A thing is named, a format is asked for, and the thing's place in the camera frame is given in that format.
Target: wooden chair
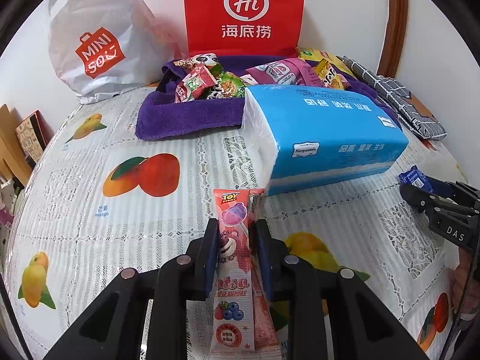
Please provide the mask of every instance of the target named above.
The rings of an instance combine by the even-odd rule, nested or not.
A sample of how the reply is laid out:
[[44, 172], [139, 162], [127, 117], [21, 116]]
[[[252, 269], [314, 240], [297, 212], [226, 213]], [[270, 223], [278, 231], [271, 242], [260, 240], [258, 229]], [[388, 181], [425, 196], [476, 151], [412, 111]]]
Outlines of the wooden chair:
[[0, 107], [0, 173], [5, 179], [11, 179], [15, 175], [24, 186], [32, 173], [18, 142], [15, 123], [6, 104]]

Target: haidilao logo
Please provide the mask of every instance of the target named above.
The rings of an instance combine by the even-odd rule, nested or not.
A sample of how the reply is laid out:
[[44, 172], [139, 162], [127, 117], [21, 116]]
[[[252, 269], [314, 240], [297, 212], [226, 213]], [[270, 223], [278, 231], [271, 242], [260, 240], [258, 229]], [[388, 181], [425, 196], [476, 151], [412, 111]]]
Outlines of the haidilao logo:
[[254, 21], [265, 16], [268, 11], [268, 0], [223, 0], [227, 13], [234, 19]]

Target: white wall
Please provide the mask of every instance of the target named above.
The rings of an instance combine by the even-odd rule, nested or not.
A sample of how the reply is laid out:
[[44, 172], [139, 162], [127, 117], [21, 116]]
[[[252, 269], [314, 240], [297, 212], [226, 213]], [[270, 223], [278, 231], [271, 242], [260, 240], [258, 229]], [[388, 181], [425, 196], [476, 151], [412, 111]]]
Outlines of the white wall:
[[[186, 51], [183, 0], [145, 0]], [[299, 45], [358, 59], [376, 70], [385, 37], [388, 0], [305, 0]], [[44, 1], [0, 57], [0, 103], [21, 119], [38, 109], [55, 131], [78, 104], [50, 63], [49, 21]]]
[[448, 133], [443, 143], [480, 188], [480, 67], [431, 0], [409, 0], [397, 79], [440, 120]]

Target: blue tissue package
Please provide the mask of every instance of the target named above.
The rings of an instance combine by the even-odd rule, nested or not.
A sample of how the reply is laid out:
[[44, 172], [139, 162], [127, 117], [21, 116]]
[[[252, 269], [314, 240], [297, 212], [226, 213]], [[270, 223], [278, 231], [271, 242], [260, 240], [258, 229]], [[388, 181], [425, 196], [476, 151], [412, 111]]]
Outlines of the blue tissue package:
[[434, 189], [431, 187], [430, 181], [428, 181], [427, 177], [422, 173], [420, 169], [417, 168], [416, 165], [412, 166], [409, 171], [400, 173], [398, 175], [400, 182], [402, 184], [411, 184], [426, 192], [434, 192]]
[[249, 86], [241, 135], [269, 195], [385, 172], [408, 144], [368, 97], [296, 85]]

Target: gray checkered fabric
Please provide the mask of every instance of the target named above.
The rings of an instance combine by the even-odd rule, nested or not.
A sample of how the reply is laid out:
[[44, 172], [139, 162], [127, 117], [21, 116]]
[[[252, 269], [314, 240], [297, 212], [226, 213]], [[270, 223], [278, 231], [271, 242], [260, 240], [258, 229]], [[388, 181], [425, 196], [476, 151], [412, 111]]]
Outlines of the gray checkered fabric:
[[407, 101], [412, 98], [412, 93], [396, 79], [373, 74], [346, 56], [343, 57], [343, 62], [357, 77], [374, 88], [394, 109], [398, 118], [419, 138], [442, 140], [446, 137], [447, 133], [438, 121], [420, 115], [417, 109]]

